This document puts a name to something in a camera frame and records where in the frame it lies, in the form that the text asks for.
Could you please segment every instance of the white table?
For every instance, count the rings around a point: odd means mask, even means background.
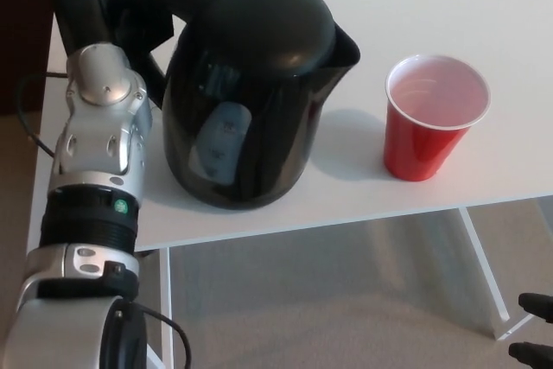
[[[509,315],[465,207],[553,194],[553,3],[547,0],[326,0],[359,44],[361,62],[325,104],[311,159],[281,200],[247,212],[210,207],[176,183],[162,150],[159,111],[148,144],[148,173],[137,249],[283,232],[410,213],[458,208],[486,283],[494,327]],[[182,23],[177,23],[177,33]],[[156,51],[167,66],[175,39]],[[395,180],[382,166],[385,76],[417,53],[467,61],[493,95],[489,115],[426,182]],[[54,27],[48,69],[65,71]],[[49,80],[41,136],[54,145],[67,117],[64,82]],[[50,161],[40,153],[29,246],[46,203]]]

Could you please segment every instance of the red solo cup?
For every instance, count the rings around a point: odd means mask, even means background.
[[[482,76],[447,56],[401,61],[388,75],[386,94],[385,166],[406,181],[435,175],[491,102]]]

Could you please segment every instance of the table leg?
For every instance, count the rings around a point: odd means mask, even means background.
[[[171,257],[169,248],[162,248],[160,250],[159,260],[162,314],[169,319],[173,319],[173,304],[171,302]],[[167,324],[162,325],[162,360],[167,369],[175,369],[173,328]]]
[[[148,345],[148,350],[146,352],[146,369],[165,369],[165,365],[163,364],[162,360],[159,359],[159,356],[157,356],[156,352],[154,352],[154,349],[152,349]]]
[[[464,236],[474,256],[474,267],[471,267],[472,272],[475,272],[477,278],[481,281],[482,289],[486,295],[487,310],[493,335],[496,340],[505,340],[527,323],[531,319],[531,316],[527,315],[520,321],[514,321],[511,318],[470,214],[465,207],[460,208],[458,212],[463,224],[462,228],[465,231]]]

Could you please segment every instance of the silver robot arm segment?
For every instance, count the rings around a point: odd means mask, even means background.
[[[148,95],[124,52],[109,43],[73,53],[67,73],[70,117],[2,368],[142,368],[133,252],[152,125]]]

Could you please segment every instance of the cup rim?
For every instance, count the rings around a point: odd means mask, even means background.
[[[424,123],[422,121],[419,121],[416,118],[413,118],[412,116],[407,114],[401,108],[399,108],[396,101],[391,96],[391,91],[390,91],[391,77],[397,71],[398,68],[400,68],[401,66],[405,65],[407,62],[410,62],[410,61],[412,61],[416,58],[437,58],[439,60],[448,60],[448,61],[451,61],[451,62],[455,62],[457,64],[462,64],[464,67],[466,67],[470,72],[472,72],[476,76],[476,78],[478,78],[479,82],[486,89],[487,103],[486,103],[486,107],[484,108],[484,110],[482,110],[482,113],[478,117],[474,118],[474,120],[472,120],[468,123],[465,123],[465,124],[440,126],[440,125],[433,125],[433,124],[428,124],[428,123]],[[476,70],[474,67],[467,64],[463,60],[459,60],[459,59],[451,57],[451,56],[439,55],[439,54],[415,54],[415,55],[409,56],[409,57],[404,58],[403,60],[399,61],[397,64],[395,64],[393,66],[393,68],[390,70],[390,72],[388,72],[388,76],[386,77],[386,82],[385,82],[385,90],[386,90],[386,96],[388,97],[388,102],[391,105],[393,105],[393,107],[396,109],[396,111],[398,111],[403,117],[407,118],[412,123],[421,125],[422,127],[426,127],[428,129],[431,129],[431,130],[456,131],[456,130],[463,130],[463,129],[466,129],[468,127],[471,127],[471,126],[475,125],[476,123],[478,123],[482,118],[484,118],[484,116],[488,113],[488,111],[490,109],[490,105],[492,104],[492,94],[490,93],[489,85],[487,84],[486,79],[482,76],[482,74],[478,70]]]

